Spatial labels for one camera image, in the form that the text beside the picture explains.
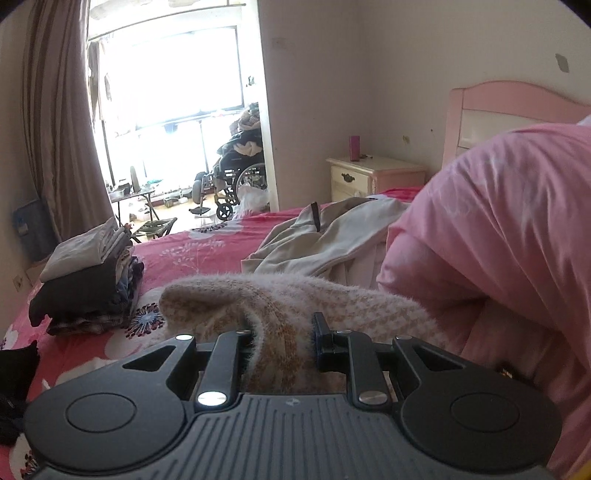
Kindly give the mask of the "pink floral bed blanket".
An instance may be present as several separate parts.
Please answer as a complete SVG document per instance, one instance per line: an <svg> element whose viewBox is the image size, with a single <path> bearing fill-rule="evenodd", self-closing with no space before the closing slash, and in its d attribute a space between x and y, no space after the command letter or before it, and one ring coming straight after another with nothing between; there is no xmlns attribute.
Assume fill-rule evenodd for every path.
<svg viewBox="0 0 591 480"><path fill-rule="evenodd" d="M345 214L345 233L350 235L344 239L348 241L356 238L356 234L361 234L362 240L368 240L372 227L385 228L383 238L377 238L374 258L361 257L360 262L365 263L361 268L369 269L369 272L363 278L366 272L360 271L356 284L376 288L376 276L385 255L387 228L401 216L419 190L419 187L390 190L373 196L373 201L363 203L361 214L353 214L353 217ZM49 318L45 318L38 327L31 326L28 309L41 288L37 281L1 343L2 350L12 350L37 341L40 363L34 379L29 383L27 399L34 399L44 386L60 384L164 340L167 333L165 320L158 311L157 301L166 284L197 274L240 272L242 260L259 248L271 229L281 222L297 218L300 212L301 208L295 208L247 216L136 246L133 253L144 263L145 270L130 324L100 335L53 337L46 333ZM21 435L13 447L1 446L1 479L25 479L36 468L37 463L24 436Z"/></svg>

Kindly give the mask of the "beige crumpled jacket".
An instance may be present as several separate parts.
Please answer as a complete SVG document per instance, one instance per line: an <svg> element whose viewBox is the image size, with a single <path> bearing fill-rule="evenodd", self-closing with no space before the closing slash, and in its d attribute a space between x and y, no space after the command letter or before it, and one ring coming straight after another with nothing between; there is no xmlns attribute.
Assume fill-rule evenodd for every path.
<svg viewBox="0 0 591 480"><path fill-rule="evenodd" d="M273 227L242 260L242 272L306 275L376 289L388 228L408 207L386 196L349 197L322 208L311 204Z"/></svg>

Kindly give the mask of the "pink quilt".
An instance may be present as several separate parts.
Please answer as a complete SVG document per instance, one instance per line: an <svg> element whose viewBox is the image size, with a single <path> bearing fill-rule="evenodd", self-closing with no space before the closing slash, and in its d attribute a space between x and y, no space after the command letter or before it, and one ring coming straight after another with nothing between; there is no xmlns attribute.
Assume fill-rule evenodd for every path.
<svg viewBox="0 0 591 480"><path fill-rule="evenodd" d="M590 123L540 124L460 155L388 231L379 287L417 301L457 355L511 366L563 419L550 459L590 461Z"/></svg>

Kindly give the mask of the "black garment at left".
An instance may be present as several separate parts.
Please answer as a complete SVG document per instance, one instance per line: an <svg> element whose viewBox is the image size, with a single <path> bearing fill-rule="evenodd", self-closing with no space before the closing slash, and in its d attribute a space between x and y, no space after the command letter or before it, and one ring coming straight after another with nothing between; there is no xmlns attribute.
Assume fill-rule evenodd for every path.
<svg viewBox="0 0 591 480"><path fill-rule="evenodd" d="M27 347L1 351L0 438L2 446L13 446L23 432L27 396L40 362L37 342Z"/></svg>

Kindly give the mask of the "small folding table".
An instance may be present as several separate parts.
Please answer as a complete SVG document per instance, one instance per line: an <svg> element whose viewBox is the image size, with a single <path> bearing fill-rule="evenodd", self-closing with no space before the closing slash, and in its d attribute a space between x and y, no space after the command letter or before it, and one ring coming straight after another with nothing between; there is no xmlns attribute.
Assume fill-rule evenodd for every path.
<svg viewBox="0 0 591 480"><path fill-rule="evenodd" d="M120 203L124 202L124 201L129 201L129 200L135 199L135 198L141 198L145 201L145 203L148 207L149 219L151 221L159 220L159 216L156 213L156 211L153 207L153 204L152 204L152 194L154 192L155 192L155 189L151 188L151 187L144 187L144 188L141 188L138 192L129 192L127 194L125 194L123 190L113 190L113 191L109 192L108 197L109 197L110 203L116 205L115 219L117 220L118 224L120 226L123 226L125 224L125 221L123 221L121 219Z"/></svg>

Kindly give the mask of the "pink headboard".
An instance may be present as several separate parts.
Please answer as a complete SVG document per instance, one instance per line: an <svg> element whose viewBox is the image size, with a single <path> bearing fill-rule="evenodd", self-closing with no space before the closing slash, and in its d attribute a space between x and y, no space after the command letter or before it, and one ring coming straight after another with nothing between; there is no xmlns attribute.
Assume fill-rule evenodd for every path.
<svg viewBox="0 0 591 480"><path fill-rule="evenodd" d="M577 123L590 106L519 81L489 81L450 92L442 165L508 130L539 123Z"/></svg>

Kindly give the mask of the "plaid folded garment under pile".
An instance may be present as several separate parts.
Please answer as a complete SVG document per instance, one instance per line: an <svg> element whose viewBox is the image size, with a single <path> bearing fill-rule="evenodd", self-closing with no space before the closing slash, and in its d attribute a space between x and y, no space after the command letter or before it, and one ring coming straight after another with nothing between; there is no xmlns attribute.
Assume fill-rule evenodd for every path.
<svg viewBox="0 0 591 480"><path fill-rule="evenodd" d="M105 260L104 263L108 260L115 260L116 261L116 270L115 270L116 279L119 279L121 274L123 273L123 269L129 265L132 256L134 256L134 255L129 255L124 260L120 260L120 259L116 259L116 258L112 257L112 258ZM104 333L108 330L111 330L113 328L126 327L130 322L131 314L133 313L133 310L134 310L135 305L137 303L137 299L139 296L139 288L137 290L137 293L135 294L133 303L132 303L128 313L117 314L117 315L103 314L103 315L96 316L92 319L81 318L81 319L76 319L76 320L72 320L69 322L59 321L58 319L50 319L49 317L46 317L46 318L50 319L50 322L49 322L47 329L46 329L46 333L51 336L65 335L65 334L76 334L76 333L102 334L102 333Z"/></svg>

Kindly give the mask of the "wheelchair with clothes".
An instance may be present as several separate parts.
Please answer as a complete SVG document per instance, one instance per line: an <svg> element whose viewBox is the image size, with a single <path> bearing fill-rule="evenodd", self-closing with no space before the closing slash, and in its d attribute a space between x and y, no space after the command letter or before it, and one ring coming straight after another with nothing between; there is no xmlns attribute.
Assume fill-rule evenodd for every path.
<svg viewBox="0 0 591 480"><path fill-rule="evenodd" d="M211 171L195 176L191 192L195 206L189 209L195 216L205 215L211 210L211 207L204 206L208 193L213 194L215 216L224 222L235 214L235 207L240 204L240 186L267 189L259 103L254 102L242 111L231 124L230 134L228 142L218 148L219 158Z"/></svg>

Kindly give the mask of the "pink cup on cabinet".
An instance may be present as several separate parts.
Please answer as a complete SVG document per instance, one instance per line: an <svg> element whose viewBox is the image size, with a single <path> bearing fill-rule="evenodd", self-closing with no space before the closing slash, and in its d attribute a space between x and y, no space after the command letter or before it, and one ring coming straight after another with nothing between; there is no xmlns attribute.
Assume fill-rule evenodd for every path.
<svg viewBox="0 0 591 480"><path fill-rule="evenodd" d="M358 162L361 159L361 139L358 135L349 136L349 160Z"/></svg>

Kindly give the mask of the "white folded garment on pile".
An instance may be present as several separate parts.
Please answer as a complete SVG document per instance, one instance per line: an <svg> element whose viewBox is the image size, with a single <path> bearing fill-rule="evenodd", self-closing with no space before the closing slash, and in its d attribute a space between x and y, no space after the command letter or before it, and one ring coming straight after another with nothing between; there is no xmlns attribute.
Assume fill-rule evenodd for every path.
<svg viewBox="0 0 591 480"><path fill-rule="evenodd" d="M101 265L115 247L125 243L129 230L114 217L92 229L60 243L48 258L39 280L51 280Z"/></svg>

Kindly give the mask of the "cream bedside cabinet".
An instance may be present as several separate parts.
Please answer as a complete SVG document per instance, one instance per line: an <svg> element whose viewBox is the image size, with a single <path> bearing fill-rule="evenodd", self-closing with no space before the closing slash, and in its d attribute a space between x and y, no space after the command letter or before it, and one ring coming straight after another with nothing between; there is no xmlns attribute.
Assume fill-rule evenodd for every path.
<svg viewBox="0 0 591 480"><path fill-rule="evenodd" d="M329 158L332 201L367 197L394 188L421 187L427 169L418 164L387 157L370 156L353 162Z"/></svg>

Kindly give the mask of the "brown curtain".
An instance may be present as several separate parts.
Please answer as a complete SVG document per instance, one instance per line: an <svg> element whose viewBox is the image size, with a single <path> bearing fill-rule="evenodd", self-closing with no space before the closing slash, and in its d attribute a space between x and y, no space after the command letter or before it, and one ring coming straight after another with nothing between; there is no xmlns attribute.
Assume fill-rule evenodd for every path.
<svg viewBox="0 0 591 480"><path fill-rule="evenodd" d="M87 1L34 1L24 48L27 158L36 192L61 240L112 216L91 120L88 16Z"/></svg>

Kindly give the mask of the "black folded garment on pile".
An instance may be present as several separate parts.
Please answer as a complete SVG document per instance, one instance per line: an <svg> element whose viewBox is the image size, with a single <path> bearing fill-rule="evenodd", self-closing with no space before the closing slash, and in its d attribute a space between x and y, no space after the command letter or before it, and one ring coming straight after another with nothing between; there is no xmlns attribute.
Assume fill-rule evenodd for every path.
<svg viewBox="0 0 591 480"><path fill-rule="evenodd" d="M116 261L108 260L44 283L29 304L30 324L37 327L46 317L69 322L128 313L143 277L144 264L132 256L119 279L115 270Z"/></svg>

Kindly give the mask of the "fuzzy beige houndstooth sweater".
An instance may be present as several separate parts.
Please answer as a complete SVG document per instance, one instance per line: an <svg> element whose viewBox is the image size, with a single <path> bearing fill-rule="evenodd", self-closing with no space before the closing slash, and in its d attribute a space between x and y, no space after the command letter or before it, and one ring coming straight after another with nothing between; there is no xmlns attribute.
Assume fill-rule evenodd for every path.
<svg viewBox="0 0 591 480"><path fill-rule="evenodd" d="M377 342L403 334L443 349L451 345L443 328L411 299L297 274L181 278L160 291L157 306L167 336L188 333L212 342L228 331L252 331L242 388L256 394L344 391L342 374L315 368L312 317L317 312L332 329L359 331Z"/></svg>

